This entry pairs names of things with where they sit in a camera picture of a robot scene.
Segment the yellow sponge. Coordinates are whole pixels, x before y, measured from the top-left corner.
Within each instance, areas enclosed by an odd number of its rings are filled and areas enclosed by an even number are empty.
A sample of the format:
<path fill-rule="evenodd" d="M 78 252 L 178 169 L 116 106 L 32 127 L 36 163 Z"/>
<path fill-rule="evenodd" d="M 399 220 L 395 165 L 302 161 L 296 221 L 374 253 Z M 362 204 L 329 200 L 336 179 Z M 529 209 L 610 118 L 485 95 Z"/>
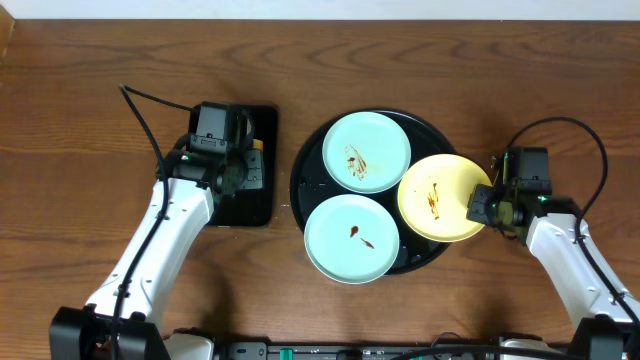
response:
<path fill-rule="evenodd" d="M 257 150 L 260 150 L 260 151 L 264 150 L 264 143 L 263 143 L 262 140 L 254 139 L 253 143 L 252 143 L 252 146 L 253 146 L 254 149 L 257 149 Z"/>

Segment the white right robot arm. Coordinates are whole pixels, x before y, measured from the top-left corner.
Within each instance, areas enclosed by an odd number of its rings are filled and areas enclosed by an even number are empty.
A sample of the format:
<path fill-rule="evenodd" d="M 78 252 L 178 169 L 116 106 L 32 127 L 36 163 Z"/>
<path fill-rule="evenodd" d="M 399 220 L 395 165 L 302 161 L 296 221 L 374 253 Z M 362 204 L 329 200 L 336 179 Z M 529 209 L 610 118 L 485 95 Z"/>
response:
<path fill-rule="evenodd" d="M 477 184 L 467 219 L 502 233 L 512 231 L 541 263 L 575 327 L 570 355 L 639 357 L 639 301 L 595 246 L 572 199 Z"/>

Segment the mint plate with sauce smear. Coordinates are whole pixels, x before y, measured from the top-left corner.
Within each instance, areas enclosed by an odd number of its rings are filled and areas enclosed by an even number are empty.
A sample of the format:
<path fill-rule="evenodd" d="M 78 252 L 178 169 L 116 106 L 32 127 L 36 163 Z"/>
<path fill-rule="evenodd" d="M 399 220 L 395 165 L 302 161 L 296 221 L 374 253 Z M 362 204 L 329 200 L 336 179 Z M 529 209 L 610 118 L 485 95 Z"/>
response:
<path fill-rule="evenodd" d="M 361 111 L 340 118 L 329 128 L 322 160 L 331 178 L 343 188 L 374 194 L 392 188 L 404 176 L 411 146 L 396 121 Z"/>

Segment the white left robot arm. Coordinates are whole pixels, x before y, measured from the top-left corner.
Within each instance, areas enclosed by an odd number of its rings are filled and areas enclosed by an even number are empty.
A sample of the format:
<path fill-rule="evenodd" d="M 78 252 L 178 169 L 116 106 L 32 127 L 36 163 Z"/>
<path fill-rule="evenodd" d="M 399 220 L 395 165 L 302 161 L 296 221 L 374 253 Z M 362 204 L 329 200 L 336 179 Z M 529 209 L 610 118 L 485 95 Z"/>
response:
<path fill-rule="evenodd" d="M 81 309 L 62 307 L 49 328 L 54 359 L 212 359 L 197 332 L 162 337 L 176 277 L 222 199 L 263 184 L 263 147 L 216 153 L 179 145 L 158 163 L 146 213 L 108 278 Z"/>

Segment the yellow plate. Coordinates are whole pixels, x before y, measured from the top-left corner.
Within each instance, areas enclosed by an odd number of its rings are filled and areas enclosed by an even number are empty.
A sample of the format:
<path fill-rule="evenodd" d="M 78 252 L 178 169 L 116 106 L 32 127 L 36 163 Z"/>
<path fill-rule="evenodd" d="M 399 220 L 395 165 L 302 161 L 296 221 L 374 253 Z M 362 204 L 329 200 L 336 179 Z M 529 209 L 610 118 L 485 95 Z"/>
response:
<path fill-rule="evenodd" d="M 467 218 L 476 185 L 490 183 L 472 160 L 454 154 L 428 156 L 411 165 L 399 183 L 397 205 L 405 223 L 428 240 L 453 243 L 484 228 Z"/>

